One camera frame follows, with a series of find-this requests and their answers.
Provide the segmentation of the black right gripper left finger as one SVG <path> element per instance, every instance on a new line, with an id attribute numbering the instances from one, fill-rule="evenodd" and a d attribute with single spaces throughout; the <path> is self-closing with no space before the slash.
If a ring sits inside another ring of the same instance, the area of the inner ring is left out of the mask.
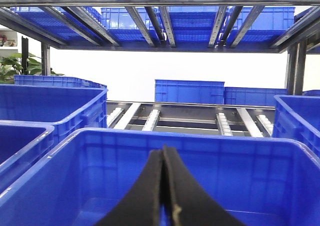
<path id="1" fill-rule="evenodd" d="M 137 180 L 96 225 L 159 225 L 163 151 L 152 150 Z"/>

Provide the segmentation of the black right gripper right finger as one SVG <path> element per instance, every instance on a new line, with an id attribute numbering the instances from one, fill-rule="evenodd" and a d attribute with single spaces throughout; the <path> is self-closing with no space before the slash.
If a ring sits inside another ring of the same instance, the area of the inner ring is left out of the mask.
<path id="1" fill-rule="evenodd" d="M 244 225 L 218 204 L 187 169 L 174 147 L 163 147 L 164 208 L 169 225 Z"/>

